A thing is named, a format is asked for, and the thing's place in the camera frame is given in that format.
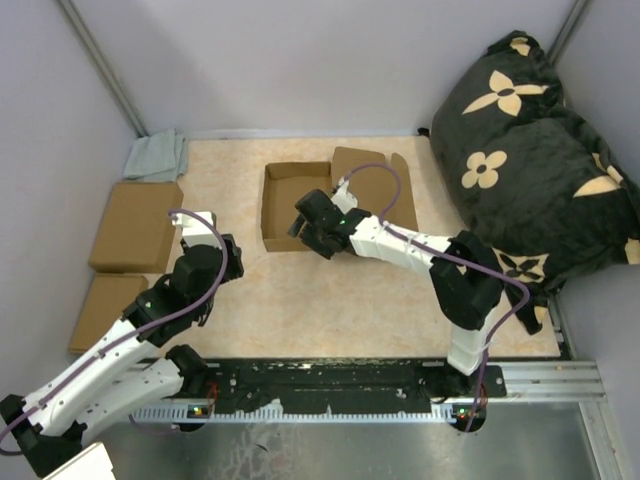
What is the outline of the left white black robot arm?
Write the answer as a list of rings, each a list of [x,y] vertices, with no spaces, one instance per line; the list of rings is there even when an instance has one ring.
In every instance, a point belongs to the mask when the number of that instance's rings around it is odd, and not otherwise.
[[[27,396],[2,400],[1,417],[37,477],[51,474],[137,409],[205,390],[208,367],[188,345],[174,346],[144,370],[121,376],[192,325],[204,325],[213,309],[211,288],[244,274],[242,250],[230,234],[214,246],[182,248],[173,271],[140,292],[67,370]]]

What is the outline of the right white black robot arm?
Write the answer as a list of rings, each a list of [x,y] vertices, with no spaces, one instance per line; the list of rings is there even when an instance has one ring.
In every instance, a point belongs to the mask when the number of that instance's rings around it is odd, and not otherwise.
[[[433,236],[382,220],[358,208],[349,193],[328,196],[314,189],[295,209],[298,216],[289,235],[322,257],[349,252],[430,280],[440,310],[452,324],[447,387],[458,396],[471,394],[481,383],[479,368],[503,291],[493,254],[468,231]]]

